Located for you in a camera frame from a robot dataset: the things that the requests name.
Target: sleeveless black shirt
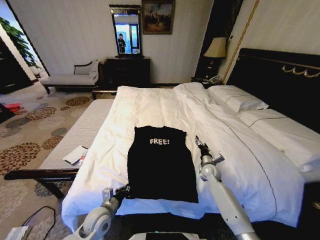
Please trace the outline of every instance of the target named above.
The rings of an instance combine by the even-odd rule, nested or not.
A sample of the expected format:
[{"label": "sleeveless black shirt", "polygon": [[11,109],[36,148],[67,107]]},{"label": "sleeveless black shirt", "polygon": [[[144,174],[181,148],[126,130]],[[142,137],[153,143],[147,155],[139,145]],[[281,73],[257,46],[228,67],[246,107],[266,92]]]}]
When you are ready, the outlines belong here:
[{"label": "sleeveless black shirt", "polygon": [[135,127],[127,156],[130,199],[198,203],[195,167],[186,132],[171,127]]}]

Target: table lamp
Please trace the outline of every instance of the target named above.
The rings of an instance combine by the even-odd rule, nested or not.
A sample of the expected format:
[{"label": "table lamp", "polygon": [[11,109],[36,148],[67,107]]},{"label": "table lamp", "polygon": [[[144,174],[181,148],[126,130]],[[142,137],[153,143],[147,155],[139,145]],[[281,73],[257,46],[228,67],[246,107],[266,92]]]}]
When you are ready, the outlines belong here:
[{"label": "table lamp", "polygon": [[208,70],[210,70],[210,75],[216,75],[219,67],[219,62],[222,58],[226,57],[226,37],[214,37],[208,50],[203,55],[207,58],[214,58],[210,61]]}]

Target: wooden bed footboard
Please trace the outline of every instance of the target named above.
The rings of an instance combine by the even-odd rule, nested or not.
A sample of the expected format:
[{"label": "wooden bed footboard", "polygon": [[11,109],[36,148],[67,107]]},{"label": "wooden bed footboard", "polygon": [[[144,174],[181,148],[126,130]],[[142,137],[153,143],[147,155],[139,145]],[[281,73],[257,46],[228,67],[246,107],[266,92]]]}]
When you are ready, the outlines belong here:
[{"label": "wooden bed footboard", "polygon": [[34,179],[47,188],[58,199],[62,199],[64,194],[54,184],[54,182],[72,182],[79,169],[34,169],[15,170],[8,172],[5,180]]}]

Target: white pillow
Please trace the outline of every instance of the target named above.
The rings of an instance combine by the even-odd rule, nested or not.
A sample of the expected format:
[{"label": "white pillow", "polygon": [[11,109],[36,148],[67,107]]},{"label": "white pillow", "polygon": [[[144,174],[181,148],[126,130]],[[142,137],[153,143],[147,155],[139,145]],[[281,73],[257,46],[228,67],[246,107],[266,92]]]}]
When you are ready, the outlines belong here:
[{"label": "white pillow", "polygon": [[84,65],[74,65],[74,75],[89,75],[90,70],[92,69],[93,66],[93,61],[84,64]]},{"label": "white pillow", "polygon": [[98,70],[98,65],[99,65],[99,61],[98,60],[94,60],[91,70],[89,72],[89,78],[91,80],[95,80],[99,74],[99,70]]},{"label": "white pillow", "polygon": [[238,117],[284,154],[301,172],[320,167],[320,134],[272,110],[241,112]]},{"label": "white pillow", "polygon": [[258,110],[269,107],[259,98],[233,85],[217,85],[208,88],[236,113],[244,110]]}]

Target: carpet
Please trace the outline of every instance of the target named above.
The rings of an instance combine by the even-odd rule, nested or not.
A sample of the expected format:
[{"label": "carpet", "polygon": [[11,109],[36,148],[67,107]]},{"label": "carpet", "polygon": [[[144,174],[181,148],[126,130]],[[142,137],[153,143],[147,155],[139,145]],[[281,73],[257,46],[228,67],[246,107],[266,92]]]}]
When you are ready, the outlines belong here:
[{"label": "carpet", "polygon": [[[104,94],[103,98],[114,96]],[[56,223],[46,239],[60,240],[71,233],[61,220],[61,200],[33,179],[6,181],[3,177],[12,170],[39,168],[92,101],[91,92],[51,88],[48,95],[39,82],[0,96],[2,104],[21,103],[16,116],[0,124],[0,239],[46,205],[56,210]],[[56,185],[66,194],[71,183]],[[43,239],[53,220],[52,210],[41,210],[28,223],[33,228],[27,239]]]}]

